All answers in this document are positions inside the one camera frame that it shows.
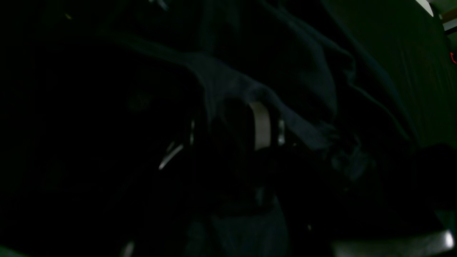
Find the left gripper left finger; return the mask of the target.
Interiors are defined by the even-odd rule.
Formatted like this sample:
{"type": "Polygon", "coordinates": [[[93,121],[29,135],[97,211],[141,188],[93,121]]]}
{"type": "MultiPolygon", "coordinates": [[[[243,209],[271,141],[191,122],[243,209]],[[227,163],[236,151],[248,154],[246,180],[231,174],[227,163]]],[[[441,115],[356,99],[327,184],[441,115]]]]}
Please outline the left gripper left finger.
{"type": "Polygon", "coordinates": [[[158,167],[157,200],[166,227],[186,227],[199,202],[196,149],[199,146],[199,117],[189,116],[169,146],[158,167]]]}

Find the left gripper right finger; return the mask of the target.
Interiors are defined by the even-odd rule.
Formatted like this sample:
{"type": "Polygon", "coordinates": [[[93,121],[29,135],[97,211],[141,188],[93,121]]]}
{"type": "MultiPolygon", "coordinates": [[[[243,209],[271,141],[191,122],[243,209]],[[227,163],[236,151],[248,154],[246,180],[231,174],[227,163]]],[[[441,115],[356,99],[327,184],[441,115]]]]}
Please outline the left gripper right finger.
{"type": "Polygon", "coordinates": [[[278,112],[255,101],[249,104],[253,117],[253,171],[255,200],[274,198],[274,176],[279,170],[280,151],[286,143],[286,126],[278,112]]]}

